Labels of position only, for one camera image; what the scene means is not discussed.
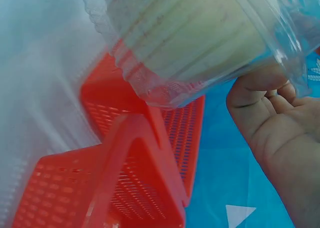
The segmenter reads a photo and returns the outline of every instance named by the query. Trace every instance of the white triangle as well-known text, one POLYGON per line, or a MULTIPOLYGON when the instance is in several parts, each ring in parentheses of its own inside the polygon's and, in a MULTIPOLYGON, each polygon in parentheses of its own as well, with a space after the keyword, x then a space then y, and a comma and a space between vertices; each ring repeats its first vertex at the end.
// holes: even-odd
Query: white triangle
POLYGON ((229 228, 236 228, 256 210, 255 207, 225 205, 229 228))

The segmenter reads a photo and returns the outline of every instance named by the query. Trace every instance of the blue surface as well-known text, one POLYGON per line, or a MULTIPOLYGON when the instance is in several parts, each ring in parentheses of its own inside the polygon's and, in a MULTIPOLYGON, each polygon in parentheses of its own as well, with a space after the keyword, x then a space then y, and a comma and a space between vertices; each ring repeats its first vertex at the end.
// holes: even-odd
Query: blue surface
MULTIPOLYGON (((317 75, 314 68, 320 70, 317 59, 320 57, 316 54, 307 59, 312 75, 317 75)), ((227 111, 225 98, 232 84, 219 85, 206 96, 195 185, 186 209, 187 228, 228 227, 227 204, 256 208, 237 227, 291 228, 293 224, 277 192, 227 111)), ((315 97, 320 96, 319 84, 309 82, 315 97)))

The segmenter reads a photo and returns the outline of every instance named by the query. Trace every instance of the clear plastic container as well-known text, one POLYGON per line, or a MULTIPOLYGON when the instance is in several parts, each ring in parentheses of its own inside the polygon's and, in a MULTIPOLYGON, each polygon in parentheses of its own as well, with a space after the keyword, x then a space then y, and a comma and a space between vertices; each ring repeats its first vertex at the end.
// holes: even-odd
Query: clear plastic container
POLYGON ((150 105, 183 106, 210 86, 279 65, 309 93, 320 0, 84 0, 124 78, 150 105))

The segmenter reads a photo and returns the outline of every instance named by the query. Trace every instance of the finger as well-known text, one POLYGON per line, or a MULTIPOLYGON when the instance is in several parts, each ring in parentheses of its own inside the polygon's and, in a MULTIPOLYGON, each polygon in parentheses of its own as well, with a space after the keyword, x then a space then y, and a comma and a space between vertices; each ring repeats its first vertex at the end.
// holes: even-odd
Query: finger
POLYGON ((240 132, 250 142, 271 117, 262 101, 266 91, 282 87, 287 78, 279 66, 268 66, 237 79, 227 97, 227 107, 240 132))
POLYGON ((279 88, 277 93, 284 97, 293 107, 305 105, 313 99, 310 97, 297 99, 296 90, 290 82, 279 88))
POLYGON ((268 91, 265 96, 269 99, 275 113, 277 114, 293 108, 293 106, 283 96, 278 94, 277 90, 268 91))
POLYGON ((277 93, 284 97, 290 104, 297 98, 295 88, 290 82, 287 82, 281 88, 278 89, 277 93))
POLYGON ((268 98, 273 105, 274 110, 277 114, 284 113, 285 111, 293 109, 293 105, 290 104, 284 97, 281 95, 275 94, 268 98))

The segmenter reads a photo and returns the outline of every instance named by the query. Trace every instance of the white pattern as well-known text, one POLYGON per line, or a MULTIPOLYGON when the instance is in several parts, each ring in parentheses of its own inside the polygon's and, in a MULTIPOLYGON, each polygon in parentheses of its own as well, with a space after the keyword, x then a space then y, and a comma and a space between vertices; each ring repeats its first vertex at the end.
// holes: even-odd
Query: white pattern
POLYGON ((320 59, 316 59, 316 68, 310 69, 315 75, 308 75, 308 79, 320 82, 320 59))
POLYGON ((229 228, 236 228, 251 215, 256 208, 237 205, 225 205, 229 228))

